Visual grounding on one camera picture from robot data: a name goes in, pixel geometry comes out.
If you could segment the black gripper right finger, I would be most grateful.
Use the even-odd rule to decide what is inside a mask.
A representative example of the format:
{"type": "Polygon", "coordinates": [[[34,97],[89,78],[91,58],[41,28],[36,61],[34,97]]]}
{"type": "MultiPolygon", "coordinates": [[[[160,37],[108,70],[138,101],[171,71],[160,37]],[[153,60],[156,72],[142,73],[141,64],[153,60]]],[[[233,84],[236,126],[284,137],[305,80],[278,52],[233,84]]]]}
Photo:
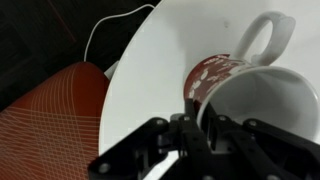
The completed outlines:
{"type": "Polygon", "coordinates": [[[201,128],[214,153],[233,156],[240,180],[320,180],[320,146],[259,119],[242,125],[205,107],[201,128]]]}

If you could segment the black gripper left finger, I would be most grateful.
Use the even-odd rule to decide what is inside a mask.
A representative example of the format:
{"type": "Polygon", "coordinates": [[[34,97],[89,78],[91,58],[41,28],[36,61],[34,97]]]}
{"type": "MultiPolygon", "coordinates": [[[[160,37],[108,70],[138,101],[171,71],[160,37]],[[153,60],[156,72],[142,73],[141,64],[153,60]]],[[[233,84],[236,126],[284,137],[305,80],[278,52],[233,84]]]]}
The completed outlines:
{"type": "Polygon", "coordinates": [[[89,180],[143,180],[147,174],[178,151],[177,161],[161,176],[162,180],[181,178],[204,180],[212,177],[206,137],[195,120],[195,103],[185,100],[185,112],[169,121],[154,117],[88,166],[89,180]]]}

